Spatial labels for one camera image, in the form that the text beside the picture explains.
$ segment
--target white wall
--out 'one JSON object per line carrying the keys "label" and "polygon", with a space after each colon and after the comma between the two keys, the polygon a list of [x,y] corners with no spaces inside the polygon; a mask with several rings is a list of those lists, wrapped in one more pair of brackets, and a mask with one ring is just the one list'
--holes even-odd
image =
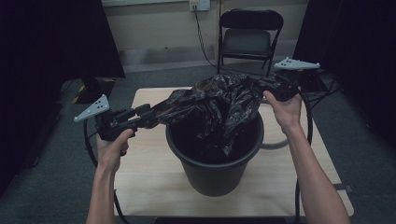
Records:
{"label": "white wall", "polygon": [[[254,7],[272,9],[285,21],[278,48],[290,51],[299,36],[308,0],[224,0],[224,9]],[[189,2],[105,7],[108,22],[119,50],[199,46],[194,14]],[[198,19],[206,45],[217,42],[218,1],[211,10],[199,12]]]}

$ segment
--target chair seat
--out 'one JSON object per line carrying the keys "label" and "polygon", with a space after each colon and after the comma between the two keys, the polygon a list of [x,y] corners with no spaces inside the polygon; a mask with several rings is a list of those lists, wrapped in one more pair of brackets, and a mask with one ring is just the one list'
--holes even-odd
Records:
{"label": "chair seat", "polygon": [[270,57],[271,35],[262,30],[228,29],[224,34],[222,53],[229,57],[233,54],[247,58]]}

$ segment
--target hand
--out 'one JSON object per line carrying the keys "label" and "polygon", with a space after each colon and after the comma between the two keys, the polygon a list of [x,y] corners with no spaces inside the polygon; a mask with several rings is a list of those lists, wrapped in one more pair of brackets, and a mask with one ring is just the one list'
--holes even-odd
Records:
{"label": "hand", "polygon": [[299,94],[296,94],[287,102],[279,102],[269,91],[265,91],[263,95],[274,109],[276,121],[282,128],[283,133],[287,133],[295,125],[301,126],[300,116],[303,99]]}
{"label": "hand", "polygon": [[131,129],[123,131],[114,142],[104,141],[97,134],[98,167],[115,174],[120,168],[120,156],[126,154],[129,147],[128,139],[133,132]]}

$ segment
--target black trash can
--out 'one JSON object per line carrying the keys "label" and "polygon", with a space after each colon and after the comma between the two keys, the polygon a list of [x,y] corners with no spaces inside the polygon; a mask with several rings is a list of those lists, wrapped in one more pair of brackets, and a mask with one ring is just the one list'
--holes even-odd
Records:
{"label": "black trash can", "polygon": [[235,137],[231,157],[219,157],[214,161],[203,160],[196,150],[200,147],[196,140],[198,126],[200,124],[195,120],[168,125],[166,139],[169,147],[180,159],[187,178],[198,192],[211,197],[228,194],[238,186],[248,161],[260,149],[264,137],[262,116],[258,113]]}

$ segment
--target forearm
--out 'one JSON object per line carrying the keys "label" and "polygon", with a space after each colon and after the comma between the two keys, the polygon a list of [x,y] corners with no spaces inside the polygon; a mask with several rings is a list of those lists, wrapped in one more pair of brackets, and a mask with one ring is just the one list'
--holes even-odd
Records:
{"label": "forearm", "polygon": [[93,180],[87,223],[114,223],[114,174],[98,166]]}
{"label": "forearm", "polygon": [[349,223],[347,210],[323,172],[301,125],[286,131],[309,223]]}

